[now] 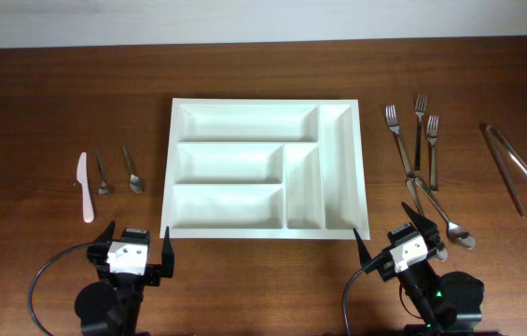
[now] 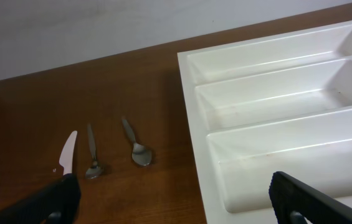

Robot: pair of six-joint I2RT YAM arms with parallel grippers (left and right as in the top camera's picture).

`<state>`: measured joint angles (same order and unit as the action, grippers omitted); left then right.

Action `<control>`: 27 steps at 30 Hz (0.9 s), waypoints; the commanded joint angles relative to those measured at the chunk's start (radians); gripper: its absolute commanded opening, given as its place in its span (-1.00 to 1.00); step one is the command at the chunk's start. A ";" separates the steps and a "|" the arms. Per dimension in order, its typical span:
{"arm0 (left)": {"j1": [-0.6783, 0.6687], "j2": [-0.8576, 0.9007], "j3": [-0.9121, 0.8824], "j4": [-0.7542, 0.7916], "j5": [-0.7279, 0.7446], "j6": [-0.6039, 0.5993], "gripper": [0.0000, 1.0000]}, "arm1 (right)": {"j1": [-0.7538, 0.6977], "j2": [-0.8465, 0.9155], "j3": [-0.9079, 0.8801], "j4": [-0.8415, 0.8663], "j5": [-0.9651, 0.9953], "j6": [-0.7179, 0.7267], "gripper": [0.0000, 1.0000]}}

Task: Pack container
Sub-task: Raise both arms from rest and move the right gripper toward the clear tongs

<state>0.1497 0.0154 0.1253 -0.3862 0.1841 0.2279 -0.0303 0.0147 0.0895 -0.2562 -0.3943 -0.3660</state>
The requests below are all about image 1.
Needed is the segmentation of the steel fork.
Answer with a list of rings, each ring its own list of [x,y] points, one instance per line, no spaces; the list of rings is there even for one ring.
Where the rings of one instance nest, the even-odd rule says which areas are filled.
[[[430,145],[430,189],[438,191],[437,178],[437,133],[439,116],[431,115],[426,126],[426,139]]]
[[[406,177],[408,179],[413,179],[415,177],[415,174],[411,168],[409,157],[405,150],[404,142],[400,134],[399,122],[397,119],[397,114],[394,105],[388,105],[385,107],[385,118],[389,130],[395,135]]]

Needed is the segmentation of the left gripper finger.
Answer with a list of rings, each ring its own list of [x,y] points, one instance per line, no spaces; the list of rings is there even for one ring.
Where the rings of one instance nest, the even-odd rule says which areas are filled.
[[[164,232],[163,245],[161,250],[161,277],[173,278],[174,272],[174,252],[170,237],[170,227],[167,226]]]
[[[104,231],[100,233],[93,242],[95,244],[101,244],[101,245],[109,244],[113,239],[115,227],[116,227],[116,222],[112,220],[108,224],[108,226],[104,229]]]

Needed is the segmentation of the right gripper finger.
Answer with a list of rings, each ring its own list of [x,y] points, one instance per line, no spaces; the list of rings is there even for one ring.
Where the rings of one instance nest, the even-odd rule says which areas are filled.
[[[440,242],[437,224],[414,211],[407,203],[402,202],[401,205],[424,240],[430,245],[437,245]]]
[[[361,269],[364,273],[370,273],[372,271],[371,264],[373,258],[370,256],[368,249],[366,248],[364,241],[360,236],[357,228],[353,228],[353,232],[357,244],[357,251]]]

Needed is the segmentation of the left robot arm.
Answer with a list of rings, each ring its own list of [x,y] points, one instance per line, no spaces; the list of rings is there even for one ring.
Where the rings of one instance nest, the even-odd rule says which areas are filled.
[[[147,262],[150,232],[127,228],[114,238],[115,224],[87,247],[86,256],[99,280],[76,296],[75,313],[84,335],[134,335],[146,287],[157,287],[172,278],[175,255],[166,229],[161,263]]]

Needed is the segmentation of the steel tongs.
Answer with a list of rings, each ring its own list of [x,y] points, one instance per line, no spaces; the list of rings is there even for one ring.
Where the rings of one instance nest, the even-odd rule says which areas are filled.
[[[513,146],[508,142],[503,133],[495,127],[493,124],[482,123],[480,125],[483,137],[487,143],[487,146],[492,154],[497,169],[503,181],[506,185],[510,198],[521,217],[525,216],[525,210],[520,201],[520,195],[518,189],[513,181],[512,174],[510,173],[509,167],[506,160],[510,160],[516,165],[521,173],[527,178],[527,163],[514,149]]]

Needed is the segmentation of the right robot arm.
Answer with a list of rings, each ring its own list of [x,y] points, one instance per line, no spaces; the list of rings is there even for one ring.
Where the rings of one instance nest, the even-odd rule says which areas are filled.
[[[429,260],[447,255],[437,225],[406,203],[402,207],[409,222],[388,232],[390,244],[376,257],[354,232],[361,268],[347,285],[361,273],[374,271],[384,282],[397,279],[399,294],[409,297],[422,320],[406,325],[404,335],[475,335],[474,327],[482,319],[484,284],[464,272],[437,274]]]

